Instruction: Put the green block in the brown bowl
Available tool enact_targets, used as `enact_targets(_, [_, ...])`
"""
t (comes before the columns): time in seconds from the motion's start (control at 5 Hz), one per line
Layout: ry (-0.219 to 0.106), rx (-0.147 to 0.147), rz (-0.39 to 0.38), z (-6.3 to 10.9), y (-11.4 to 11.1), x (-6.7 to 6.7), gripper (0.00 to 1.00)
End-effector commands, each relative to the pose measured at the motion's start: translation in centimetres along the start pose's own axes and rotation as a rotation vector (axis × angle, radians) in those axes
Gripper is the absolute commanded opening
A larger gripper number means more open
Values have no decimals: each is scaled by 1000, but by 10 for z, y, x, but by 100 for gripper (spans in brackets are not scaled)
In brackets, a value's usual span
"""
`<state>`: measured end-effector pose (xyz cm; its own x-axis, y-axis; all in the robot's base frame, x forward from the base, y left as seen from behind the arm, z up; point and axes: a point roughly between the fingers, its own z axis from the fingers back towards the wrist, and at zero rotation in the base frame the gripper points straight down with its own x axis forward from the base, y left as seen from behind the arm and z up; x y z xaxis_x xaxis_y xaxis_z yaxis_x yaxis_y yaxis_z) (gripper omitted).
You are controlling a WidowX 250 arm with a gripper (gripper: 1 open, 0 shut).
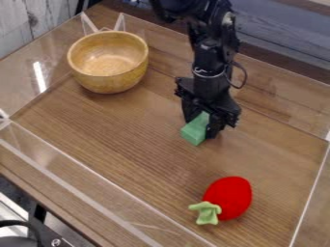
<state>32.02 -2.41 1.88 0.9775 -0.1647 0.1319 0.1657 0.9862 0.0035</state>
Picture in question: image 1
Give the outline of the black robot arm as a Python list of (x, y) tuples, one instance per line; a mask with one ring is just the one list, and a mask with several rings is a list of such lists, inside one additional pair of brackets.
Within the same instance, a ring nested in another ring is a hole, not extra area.
[(165, 23), (186, 23), (193, 51), (192, 75), (174, 79), (184, 121), (207, 114), (204, 137), (212, 139), (237, 124), (240, 107), (231, 97), (233, 68), (237, 66), (236, 16), (229, 0), (149, 0), (156, 17)]

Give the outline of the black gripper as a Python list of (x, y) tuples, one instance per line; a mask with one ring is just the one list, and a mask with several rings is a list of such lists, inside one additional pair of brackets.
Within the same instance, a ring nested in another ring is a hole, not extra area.
[(225, 128), (236, 127), (240, 108), (233, 101), (229, 88), (232, 72), (223, 72), (216, 76), (174, 78), (174, 94), (181, 99), (181, 110), (185, 123), (189, 123), (204, 111), (208, 113), (205, 138), (213, 139)]

